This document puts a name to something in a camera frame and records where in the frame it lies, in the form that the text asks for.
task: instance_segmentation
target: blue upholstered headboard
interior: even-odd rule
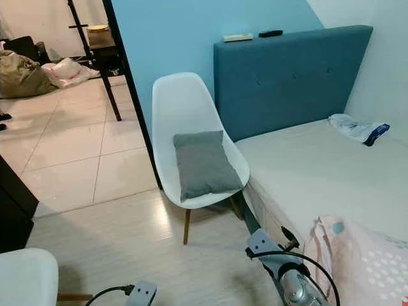
[[[371,33],[354,25],[216,43],[215,103],[231,139],[342,113]]]

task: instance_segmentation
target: polka dot pillowcase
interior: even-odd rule
[[[329,215],[318,219],[304,253],[331,274],[343,306],[408,306],[408,242]],[[307,266],[335,304],[325,276]]]

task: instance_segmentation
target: metal frame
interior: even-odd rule
[[[84,30],[82,29],[83,27],[87,27],[88,25],[87,24],[81,24],[81,21],[79,21],[79,17],[78,17],[78,14],[77,14],[77,10],[75,9],[75,5],[74,5],[73,0],[68,0],[68,6],[71,9],[72,16],[73,16],[74,21],[75,21],[75,25],[70,25],[69,28],[70,29],[76,28],[78,30],[78,34],[79,34],[79,36],[81,37],[81,40],[82,40],[82,45],[84,46],[85,54],[87,55],[88,60],[91,61],[92,60],[91,50],[89,49],[88,42],[87,42],[87,40],[85,38]]]
[[[132,97],[133,105],[136,110],[136,115],[138,116],[139,125],[140,125],[140,128],[142,129],[142,134],[143,134],[143,138],[146,143],[147,152],[149,153],[150,162],[152,163],[154,176],[156,178],[157,185],[159,186],[160,189],[163,190],[163,187],[161,185],[161,181],[159,178],[159,174],[157,172],[156,164],[154,162],[152,142],[150,141],[149,132],[147,131],[145,118],[143,116],[143,110],[142,110],[142,107],[140,106],[138,92],[136,90],[135,82],[133,81],[132,72],[130,70],[129,62],[127,60],[128,58],[126,56],[126,51],[123,45],[122,36],[120,35],[120,30],[117,24],[115,11],[113,10],[112,1],[103,0],[103,6],[105,7],[106,16],[108,17],[109,27],[112,32],[113,40],[115,41],[115,44],[116,44],[118,55],[124,67],[127,86],[129,87],[129,92]]]

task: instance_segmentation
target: power cord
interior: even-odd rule
[[[105,293],[111,292],[111,291],[115,291],[115,290],[121,290],[125,292],[125,295],[130,295],[133,288],[135,288],[135,285],[127,285],[127,286],[120,286],[120,287],[111,287],[105,290],[102,290],[101,292],[99,292],[98,294],[96,294],[93,298],[91,298],[86,304],[85,306],[89,306],[94,300],[96,300],[97,298],[99,298],[101,295],[104,295]]]
[[[335,298],[336,298],[336,306],[340,306],[340,296],[339,296],[339,292],[337,291],[336,284],[334,283],[334,281],[333,281],[332,277],[330,276],[330,274],[318,262],[314,261],[310,257],[307,257],[306,255],[298,254],[298,253],[295,253],[295,252],[289,252],[289,251],[270,251],[270,252],[262,252],[262,253],[257,253],[257,254],[248,254],[248,257],[253,259],[253,258],[258,258],[258,257],[262,257],[262,256],[269,256],[269,255],[289,255],[289,256],[299,257],[299,258],[307,260],[307,261],[311,262],[313,265],[317,266],[320,269],[320,271],[322,271],[324,273],[324,275],[327,277],[327,279],[330,281],[330,284],[331,284],[331,286],[333,288],[334,295],[335,295]]]

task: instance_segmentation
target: gray pillow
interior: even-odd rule
[[[222,131],[177,134],[173,143],[180,175],[181,201],[243,187],[225,155]]]

